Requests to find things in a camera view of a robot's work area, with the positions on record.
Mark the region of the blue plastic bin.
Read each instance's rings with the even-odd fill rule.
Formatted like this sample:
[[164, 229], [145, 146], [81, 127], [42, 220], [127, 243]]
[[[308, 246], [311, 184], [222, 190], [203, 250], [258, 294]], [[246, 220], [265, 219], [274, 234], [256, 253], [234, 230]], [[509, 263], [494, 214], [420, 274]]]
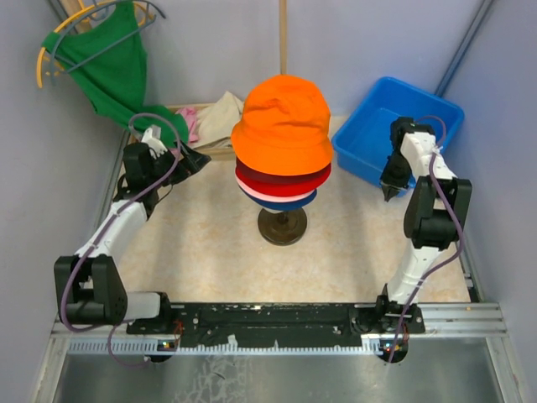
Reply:
[[399, 117], [417, 120], [430, 115], [446, 125], [446, 149], [464, 120], [462, 108], [393, 77], [379, 79], [332, 137], [337, 164], [379, 187], [380, 175], [392, 154], [391, 123]]

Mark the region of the pink hat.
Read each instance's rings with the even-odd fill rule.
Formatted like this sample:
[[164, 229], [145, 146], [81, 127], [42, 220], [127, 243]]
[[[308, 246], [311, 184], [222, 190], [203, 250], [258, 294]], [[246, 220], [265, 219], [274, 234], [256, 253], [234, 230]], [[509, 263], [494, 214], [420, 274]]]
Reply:
[[250, 186], [247, 182], [240, 179], [235, 175], [238, 186], [245, 191], [250, 196], [254, 196], [258, 199], [262, 199], [268, 202], [293, 202], [301, 198], [308, 196], [312, 191], [297, 193], [294, 191], [293, 194], [290, 194], [290, 190], [284, 188], [281, 190], [278, 186]]

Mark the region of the dark maroon hat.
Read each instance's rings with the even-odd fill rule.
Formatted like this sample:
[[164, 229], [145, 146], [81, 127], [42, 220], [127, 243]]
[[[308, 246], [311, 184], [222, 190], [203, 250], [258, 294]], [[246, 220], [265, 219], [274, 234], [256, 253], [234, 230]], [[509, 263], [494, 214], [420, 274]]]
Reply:
[[236, 166], [239, 172], [247, 179], [275, 185], [296, 185], [301, 183], [322, 183], [331, 173], [331, 164], [321, 170], [303, 175], [272, 175], [266, 174], [245, 165], [239, 158], [236, 158]]

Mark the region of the red hat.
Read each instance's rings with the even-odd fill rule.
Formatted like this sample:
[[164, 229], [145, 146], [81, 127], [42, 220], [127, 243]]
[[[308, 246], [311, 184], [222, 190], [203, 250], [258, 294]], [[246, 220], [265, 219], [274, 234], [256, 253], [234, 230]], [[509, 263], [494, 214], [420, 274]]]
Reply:
[[263, 181], [256, 181], [244, 175], [239, 169], [235, 169], [236, 178], [239, 179], [239, 185], [245, 185], [248, 191], [254, 194], [263, 194], [276, 197], [292, 197], [304, 195], [312, 192], [321, 186], [330, 176], [331, 166], [322, 170], [320, 175], [313, 179], [299, 180], [297, 183], [276, 184]]

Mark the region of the blue hat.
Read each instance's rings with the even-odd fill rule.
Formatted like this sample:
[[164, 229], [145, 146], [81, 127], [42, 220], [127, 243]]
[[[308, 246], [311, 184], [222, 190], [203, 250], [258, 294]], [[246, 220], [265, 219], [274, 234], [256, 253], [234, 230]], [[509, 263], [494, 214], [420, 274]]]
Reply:
[[250, 196], [247, 193], [245, 193], [245, 195], [261, 207], [268, 208], [269, 210], [274, 210], [277, 212], [286, 212], [286, 211], [293, 211], [293, 210], [302, 208], [310, 204], [312, 201], [315, 200], [317, 196], [317, 190], [312, 191], [308, 196], [301, 198], [297, 201], [287, 201], [287, 202], [264, 201], [254, 196]]

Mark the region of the orange hat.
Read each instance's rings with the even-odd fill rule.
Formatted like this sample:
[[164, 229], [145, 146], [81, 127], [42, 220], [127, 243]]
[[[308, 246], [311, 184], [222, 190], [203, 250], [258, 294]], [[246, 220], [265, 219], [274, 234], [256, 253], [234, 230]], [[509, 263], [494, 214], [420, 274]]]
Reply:
[[308, 175], [333, 157], [331, 112], [321, 90], [298, 76], [277, 75], [248, 94], [232, 147], [247, 167], [268, 175]]

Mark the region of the cream mannequin head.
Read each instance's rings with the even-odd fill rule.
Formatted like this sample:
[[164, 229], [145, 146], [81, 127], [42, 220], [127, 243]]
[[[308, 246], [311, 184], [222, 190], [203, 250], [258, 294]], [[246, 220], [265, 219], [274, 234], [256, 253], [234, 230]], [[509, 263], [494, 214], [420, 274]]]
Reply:
[[258, 231], [266, 241], [276, 246], [289, 246], [301, 240], [307, 224], [303, 208], [286, 212], [262, 209], [258, 214]]

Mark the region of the wooden clothes rack with tray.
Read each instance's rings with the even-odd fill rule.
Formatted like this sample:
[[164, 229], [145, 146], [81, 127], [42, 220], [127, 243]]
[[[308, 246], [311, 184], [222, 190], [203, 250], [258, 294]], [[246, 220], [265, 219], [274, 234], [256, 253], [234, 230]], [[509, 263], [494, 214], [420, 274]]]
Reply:
[[244, 98], [288, 71], [286, 1], [134, 1], [149, 52], [147, 100], [171, 111]]

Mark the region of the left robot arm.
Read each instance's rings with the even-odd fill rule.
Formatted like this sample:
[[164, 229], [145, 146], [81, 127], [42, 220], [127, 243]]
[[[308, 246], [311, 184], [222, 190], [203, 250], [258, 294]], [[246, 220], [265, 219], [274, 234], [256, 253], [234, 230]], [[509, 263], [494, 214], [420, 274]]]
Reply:
[[68, 329], [84, 332], [139, 318], [158, 333], [173, 327], [175, 314], [160, 304], [159, 293], [126, 292], [117, 263], [160, 203], [159, 190], [186, 181], [210, 161], [187, 146], [174, 154], [157, 140], [124, 148], [124, 172], [104, 222], [74, 254], [54, 264], [58, 313]]

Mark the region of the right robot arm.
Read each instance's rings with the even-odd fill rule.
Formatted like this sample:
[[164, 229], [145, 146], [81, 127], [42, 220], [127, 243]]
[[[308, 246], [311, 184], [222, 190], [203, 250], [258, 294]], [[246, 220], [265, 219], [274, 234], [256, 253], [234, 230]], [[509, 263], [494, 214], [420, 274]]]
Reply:
[[436, 260], [452, 244], [464, 244], [463, 228], [472, 196], [472, 183], [448, 167], [441, 155], [446, 140], [421, 119], [400, 117], [390, 125], [392, 154], [380, 176], [384, 200], [391, 201], [415, 181], [404, 214], [404, 236], [409, 241], [392, 279], [384, 286], [375, 306], [376, 325], [394, 332], [416, 317], [411, 306], [421, 286], [434, 272], [449, 264]]

